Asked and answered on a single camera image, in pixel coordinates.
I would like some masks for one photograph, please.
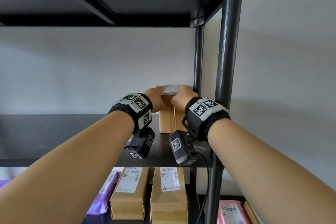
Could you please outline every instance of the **wire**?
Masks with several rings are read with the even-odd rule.
[[[136,147],[133,146],[133,145],[129,145],[129,146],[124,147],[124,150],[127,149],[127,148],[136,148]]]
[[[207,163],[207,160],[204,158],[204,156],[199,153],[199,152],[196,152],[197,154],[200,154],[202,156],[202,158],[204,159],[204,162],[205,162],[205,165],[207,166],[207,173],[208,173],[208,186],[207,186],[207,190],[205,192],[205,198],[204,198],[204,203],[203,203],[203,206],[202,206],[202,209],[201,209],[201,212],[199,213],[199,216],[198,216],[198,220],[196,222],[196,224],[199,223],[200,219],[201,219],[201,216],[202,216],[202,212],[204,211],[204,207],[205,207],[205,204],[207,202],[207,198],[208,198],[208,193],[209,193],[209,187],[210,187],[210,172],[209,172],[209,166],[208,166],[208,163]]]

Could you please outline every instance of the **person's left hand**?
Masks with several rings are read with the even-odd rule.
[[[155,88],[150,88],[146,90],[143,94],[145,94],[151,100],[153,104],[153,112],[158,112],[165,109],[167,106],[162,102],[161,93],[163,91],[163,86],[157,86]]]

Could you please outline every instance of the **shelving unit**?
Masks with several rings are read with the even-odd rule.
[[[0,26],[73,27],[195,27],[194,90],[201,92],[204,25],[222,7],[215,100],[230,108],[233,70],[242,0],[0,0]],[[68,138],[104,115],[0,115],[0,166],[27,167]],[[118,167],[177,167],[168,134],[158,131],[158,116],[151,127],[156,138],[147,159],[132,158],[124,151]],[[196,143],[211,168],[205,223],[215,224],[223,165],[206,142]],[[189,224],[197,220],[196,167],[186,185]],[[87,216],[83,223],[149,223],[112,221],[110,213]]]

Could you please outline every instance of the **forearm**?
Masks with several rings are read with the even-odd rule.
[[[0,190],[2,222],[80,223],[133,129],[115,111],[36,161]]]
[[[215,122],[208,141],[266,223],[335,222],[336,192],[231,120]]]

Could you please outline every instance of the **hand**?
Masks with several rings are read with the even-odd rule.
[[[161,93],[163,91],[163,86],[157,86],[155,88],[150,88],[149,90],[146,90],[143,94],[145,94],[149,99],[151,100],[153,104],[153,112],[158,112],[163,109],[166,109],[167,106],[165,103],[162,102],[161,99]]]
[[[184,112],[187,103],[194,97],[198,97],[198,94],[189,86],[181,86],[180,93],[171,99],[171,103],[177,110]]]

